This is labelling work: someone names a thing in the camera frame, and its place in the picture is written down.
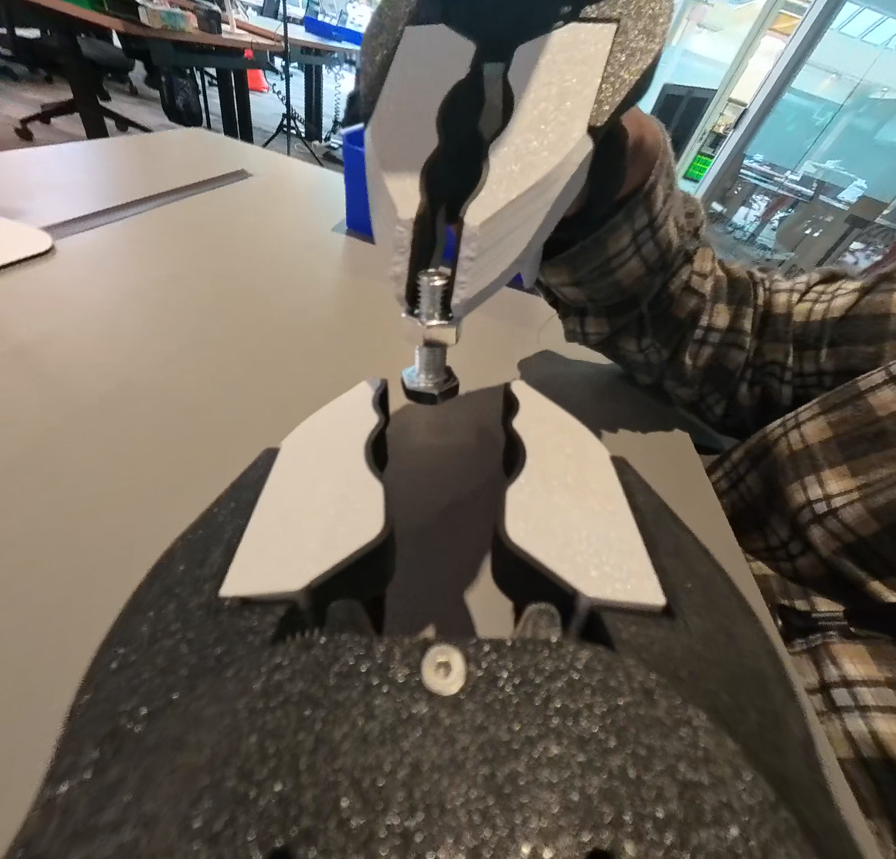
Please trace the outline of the black metal cabinet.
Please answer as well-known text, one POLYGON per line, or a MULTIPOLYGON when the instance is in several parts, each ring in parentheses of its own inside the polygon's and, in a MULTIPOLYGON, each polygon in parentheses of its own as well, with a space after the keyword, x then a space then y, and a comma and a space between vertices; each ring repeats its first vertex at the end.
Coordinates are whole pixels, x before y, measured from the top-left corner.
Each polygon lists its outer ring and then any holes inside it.
POLYGON ((651 114, 664 126, 676 159, 689 145, 716 93, 716 88, 688 84, 662 87, 651 114))

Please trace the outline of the black backpack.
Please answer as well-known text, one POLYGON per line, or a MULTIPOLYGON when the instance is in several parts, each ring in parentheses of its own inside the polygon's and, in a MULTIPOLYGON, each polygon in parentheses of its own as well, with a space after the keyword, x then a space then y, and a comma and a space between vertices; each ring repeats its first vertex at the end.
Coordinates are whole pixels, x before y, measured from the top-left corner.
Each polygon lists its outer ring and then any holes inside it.
POLYGON ((193 69, 161 69, 160 96, 170 122, 180 127, 203 127, 203 102, 193 69))

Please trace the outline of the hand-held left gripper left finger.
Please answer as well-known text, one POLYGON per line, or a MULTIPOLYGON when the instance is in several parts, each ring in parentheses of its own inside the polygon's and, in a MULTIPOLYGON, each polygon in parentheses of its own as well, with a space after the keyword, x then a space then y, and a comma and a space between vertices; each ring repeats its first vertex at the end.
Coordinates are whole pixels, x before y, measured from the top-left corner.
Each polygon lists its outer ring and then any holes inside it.
POLYGON ((364 380, 312 413, 282 440, 230 567, 229 600, 308 607, 337 602, 385 619, 391 516, 384 473, 388 382, 364 380))

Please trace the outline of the blue plastic storage bin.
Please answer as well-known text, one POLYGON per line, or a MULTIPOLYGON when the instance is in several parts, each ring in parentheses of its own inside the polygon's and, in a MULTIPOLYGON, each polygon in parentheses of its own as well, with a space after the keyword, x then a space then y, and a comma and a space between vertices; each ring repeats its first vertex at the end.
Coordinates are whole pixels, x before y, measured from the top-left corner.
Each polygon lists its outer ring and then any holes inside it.
MULTIPOLYGON (((364 124, 345 127, 342 130, 343 183, 345 196, 344 232, 353 238, 375 245, 373 223, 368 196, 364 124)), ((446 226, 442 247, 442 266, 450 270, 456 267, 458 228, 446 226)), ((505 283, 511 288, 526 291, 521 275, 513 276, 505 283)))

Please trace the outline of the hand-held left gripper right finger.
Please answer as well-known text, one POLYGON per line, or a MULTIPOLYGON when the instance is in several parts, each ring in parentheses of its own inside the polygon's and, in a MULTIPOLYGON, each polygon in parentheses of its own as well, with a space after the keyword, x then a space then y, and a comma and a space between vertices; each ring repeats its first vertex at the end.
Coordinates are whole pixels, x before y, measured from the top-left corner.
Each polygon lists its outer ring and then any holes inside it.
POLYGON ((601 611, 664 613, 666 595, 599 437, 521 380, 504 386, 502 427, 494 580, 518 615, 552 606, 580 635, 601 611))

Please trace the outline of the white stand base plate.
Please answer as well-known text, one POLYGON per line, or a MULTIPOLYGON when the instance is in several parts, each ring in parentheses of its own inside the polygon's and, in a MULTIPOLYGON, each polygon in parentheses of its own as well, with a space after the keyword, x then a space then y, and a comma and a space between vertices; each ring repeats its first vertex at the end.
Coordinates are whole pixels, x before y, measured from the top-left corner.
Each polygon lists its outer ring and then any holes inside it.
POLYGON ((43 257, 53 248, 54 241, 48 232, 34 225, 1 218, 1 269, 43 257))

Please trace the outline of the person's right hand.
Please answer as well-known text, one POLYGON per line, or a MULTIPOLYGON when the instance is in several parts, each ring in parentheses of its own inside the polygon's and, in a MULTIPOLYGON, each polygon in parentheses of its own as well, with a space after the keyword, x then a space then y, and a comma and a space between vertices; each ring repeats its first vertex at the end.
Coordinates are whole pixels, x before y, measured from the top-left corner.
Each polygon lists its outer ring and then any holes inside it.
POLYGON ((596 143, 585 184, 546 241, 553 259, 593 236, 650 178, 666 147, 655 117, 633 106, 596 143))

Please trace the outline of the wooden office desk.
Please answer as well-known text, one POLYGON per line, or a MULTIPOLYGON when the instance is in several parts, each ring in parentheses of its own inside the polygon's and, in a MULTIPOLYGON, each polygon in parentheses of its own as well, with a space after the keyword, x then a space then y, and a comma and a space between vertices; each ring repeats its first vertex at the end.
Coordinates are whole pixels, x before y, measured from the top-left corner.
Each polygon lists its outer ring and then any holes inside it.
POLYGON ((161 69, 214 69, 223 133, 253 143, 253 125, 247 71, 260 69, 260 53, 274 53, 281 42, 235 29, 219 35, 178 32, 121 20, 109 14, 77 7, 63 0, 3 0, 18 12, 33 16, 59 40, 63 74, 88 139, 109 136, 106 108, 88 82, 87 61, 76 34, 90 26, 133 38, 145 45, 161 69))

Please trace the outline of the low blue tray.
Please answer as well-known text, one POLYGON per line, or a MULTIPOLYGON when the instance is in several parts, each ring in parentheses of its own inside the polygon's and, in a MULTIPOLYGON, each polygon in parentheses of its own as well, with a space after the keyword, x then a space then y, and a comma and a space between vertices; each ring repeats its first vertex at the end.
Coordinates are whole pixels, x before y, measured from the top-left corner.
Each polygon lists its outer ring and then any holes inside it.
POLYGON ((305 14, 303 27, 309 35, 322 38, 328 42, 347 43, 360 47, 363 42, 363 32, 350 28, 343 24, 333 24, 318 17, 305 14))

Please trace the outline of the person's right forearm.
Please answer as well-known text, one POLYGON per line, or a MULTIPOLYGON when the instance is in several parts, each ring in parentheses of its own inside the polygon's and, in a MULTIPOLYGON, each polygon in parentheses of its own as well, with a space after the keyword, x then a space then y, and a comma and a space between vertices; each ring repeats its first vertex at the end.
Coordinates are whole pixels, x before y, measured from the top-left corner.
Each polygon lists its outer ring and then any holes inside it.
POLYGON ((703 423, 745 438, 836 393, 894 411, 894 272, 787 277, 721 260, 661 155, 587 239, 542 262, 566 339, 703 423))

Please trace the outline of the operator arm plaid sleeve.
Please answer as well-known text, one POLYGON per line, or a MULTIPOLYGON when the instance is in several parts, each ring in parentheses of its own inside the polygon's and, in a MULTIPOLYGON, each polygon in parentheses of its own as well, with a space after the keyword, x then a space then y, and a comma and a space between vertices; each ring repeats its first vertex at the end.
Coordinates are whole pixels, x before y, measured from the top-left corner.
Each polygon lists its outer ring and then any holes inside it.
POLYGON ((769 425, 709 474, 881 854, 894 857, 894 362, 769 425))

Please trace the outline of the silver hex bolt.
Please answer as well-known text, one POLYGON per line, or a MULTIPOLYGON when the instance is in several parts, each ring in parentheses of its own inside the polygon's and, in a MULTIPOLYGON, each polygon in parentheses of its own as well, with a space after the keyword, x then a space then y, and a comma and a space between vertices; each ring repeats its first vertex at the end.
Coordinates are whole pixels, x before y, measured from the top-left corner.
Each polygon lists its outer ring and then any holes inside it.
MULTIPOLYGON (((409 313, 421 318, 455 319, 450 308, 451 274, 447 268, 431 268, 418 275, 416 298, 409 313)), ((401 372, 406 397, 420 405, 437 405, 459 393, 459 381, 449 365, 453 347, 414 345, 413 364, 401 372)))

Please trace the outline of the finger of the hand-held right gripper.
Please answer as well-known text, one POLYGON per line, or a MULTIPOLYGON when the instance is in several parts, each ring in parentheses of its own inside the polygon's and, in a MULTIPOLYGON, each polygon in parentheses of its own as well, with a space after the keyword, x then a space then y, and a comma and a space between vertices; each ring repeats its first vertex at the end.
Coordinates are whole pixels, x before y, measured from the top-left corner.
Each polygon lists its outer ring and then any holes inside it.
POLYGON ((523 43, 507 82, 509 122, 488 148, 485 180, 463 216, 452 313, 465 317, 514 277, 532 286, 544 244, 581 192, 593 104, 615 23, 573 22, 523 43))
POLYGON ((446 24, 405 28, 364 128, 369 210, 393 295, 407 299, 424 167, 438 147, 438 111, 468 73, 475 46, 446 24))

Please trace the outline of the black office chair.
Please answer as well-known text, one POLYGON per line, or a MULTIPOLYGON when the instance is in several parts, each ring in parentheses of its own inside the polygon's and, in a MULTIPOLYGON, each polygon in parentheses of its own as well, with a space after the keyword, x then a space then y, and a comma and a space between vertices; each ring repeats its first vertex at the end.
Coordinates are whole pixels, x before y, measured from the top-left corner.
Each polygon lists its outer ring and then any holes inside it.
POLYGON ((102 100, 110 100, 106 91, 108 78, 124 83, 132 96, 139 93, 131 78, 133 61, 115 44, 91 36, 75 36, 73 43, 61 45, 49 34, 29 38, 18 36, 16 32, 11 33, 10 39, 16 62, 26 69, 42 72, 49 80, 55 76, 65 77, 71 91, 68 99, 44 103, 38 112, 21 118, 14 127, 20 140, 33 141, 31 126, 34 123, 50 125, 54 119, 70 116, 81 119, 89 139, 107 137, 108 122, 121 133, 130 130, 151 133, 151 128, 102 103, 102 100))

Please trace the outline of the silver hex nut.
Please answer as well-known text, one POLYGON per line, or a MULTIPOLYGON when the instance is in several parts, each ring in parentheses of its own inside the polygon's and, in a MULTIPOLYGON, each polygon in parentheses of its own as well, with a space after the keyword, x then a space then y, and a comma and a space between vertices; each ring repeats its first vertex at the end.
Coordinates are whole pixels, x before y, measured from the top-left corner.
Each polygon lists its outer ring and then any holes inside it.
POLYGON ((455 346, 461 335, 460 322, 454 319, 421 318, 408 311, 401 315, 401 330, 412 345, 455 346))

